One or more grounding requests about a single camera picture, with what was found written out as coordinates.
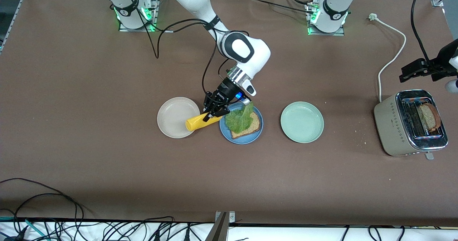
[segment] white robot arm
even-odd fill
[[[348,8],[353,0],[317,0],[319,11],[311,20],[321,32],[332,33],[337,31],[345,22]]]
[[[251,81],[270,57],[270,49],[267,44],[241,32],[228,30],[213,11],[210,0],[177,1],[196,18],[207,22],[204,27],[216,40],[222,55],[237,62],[217,90],[213,93],[209,91],[206,93],[204,111],[208,114],[204,121],[213,116],[219,117],[229,113],[227,104],[234,98],[248,104],[250,99],[243,90],[251,96],[256,95]],[[146,18],[140,18],[139,13],[135,11],[136,9],[142,11],[142,6],[146,7],[143,5],[144,0],[134,0],[133,3],[132,0],[111,0],[111,2],[113,2],[118,19],[124,26],[137,29],[143,27],[143,24],[147,22]]]

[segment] mint green plate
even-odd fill
[[[324,129],[323,115],[307,102],[293,102],[285,107],[280,122],[285,135],[298,143],[313,142]]]

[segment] toaster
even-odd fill
[[[425,153],[426,158],[432,160],[432,151],[447,146],[443,122],[431,132],[422,123],[418,106],[424,103],[436,107],[427,91],[408,90],[398,92],[375,106],[375,122],[386,153],[391,156]]]

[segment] white cable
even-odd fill
[[[394,58],[393,58],[390,62],[388,62],[385,66],[383,66],[383,67],[381,68],[381,70],[378,72],[378,77],[377,77],[377,78],[378,78],[378,100],[379,100],[379,102],[381,102],[381,80],[380,80],[380,75],[381,75],[381,73],[383,72],[383,70],[385,70],[385,68],[386,68],[387,66],[389,66],[391,63],[393,63],[394,60],[396,60],[396,58],[398,58],[398,55],[399,55],[399,54],[402,52],[402,50],[404,49],[405,42],[407,41],[407,37],[405,36],[404,33],[402,33],[401,31],[399,31],[398,29],[396,29],[396,28],[394,28],[394,27],[391,27],[391,26],[389,26],[388,24],[385,24],[384,22],[380,21],[380,19],[377,18],[377,14],[370,14],[370,15],[369,15],[369,20],[370,20],[370,21],[377,21],[377,22],[383,24],[384,26],[386,26],[386,27],[388,27],[388,28],[390,28],[390,29],[395,30],[396,32],[398,32],[399,34],[401,34],[402,37],[404,37],[404,43],[402,44],[402,47],[399,49],[398,53],[394,56]]]

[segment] silver toaster top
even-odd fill
[[[442,122],[437,130],[429,132],[426,125],[423,125],[420,120],[419,105],[430,103],[435,107],[431,94],[424,90],[408,90],[396,94],[395,99],[402,127],[405,130],[408,141],[415,149],[419,151],[434,151],[447,145],[448,138]]]

